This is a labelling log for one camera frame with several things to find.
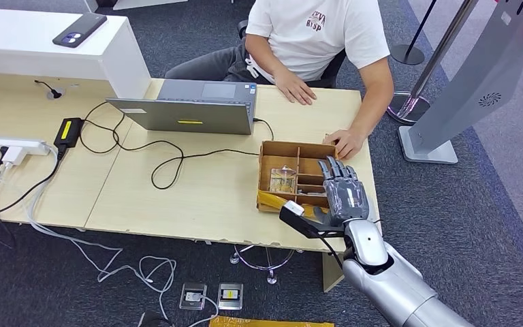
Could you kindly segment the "person's right hand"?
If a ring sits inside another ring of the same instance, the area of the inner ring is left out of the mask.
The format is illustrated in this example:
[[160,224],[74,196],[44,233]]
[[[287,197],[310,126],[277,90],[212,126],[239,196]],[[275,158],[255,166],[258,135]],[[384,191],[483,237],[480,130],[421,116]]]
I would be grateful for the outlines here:
[[276,87],[291,103],[311,105],[317,99],[311,88],[288,69],[276,70],[273,77]]

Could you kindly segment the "person's left hand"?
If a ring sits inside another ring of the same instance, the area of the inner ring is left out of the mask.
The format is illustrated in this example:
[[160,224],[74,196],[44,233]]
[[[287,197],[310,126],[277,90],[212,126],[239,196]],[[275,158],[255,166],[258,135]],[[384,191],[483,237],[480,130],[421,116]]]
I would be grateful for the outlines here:
[[336,147],[339,159],[351,159],[356,156],[367,140],[367,135],[353,129],[339,129],[332,134],[326,134],[323,144]]

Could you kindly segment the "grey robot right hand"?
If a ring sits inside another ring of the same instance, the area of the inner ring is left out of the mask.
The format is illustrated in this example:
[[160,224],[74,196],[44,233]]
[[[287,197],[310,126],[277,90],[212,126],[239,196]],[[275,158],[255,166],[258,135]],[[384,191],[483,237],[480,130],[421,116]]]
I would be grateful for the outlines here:
[[317,220],[329,226],[342,226],[350,220],[367,220],[370,216],[370,205],[363,183],[358,179],[352,166],[346,166],[341,160],[327,156],[318,164],[323,174],[323,188],[326,191],[329,211],[325,213],[320,207],[313,208]]

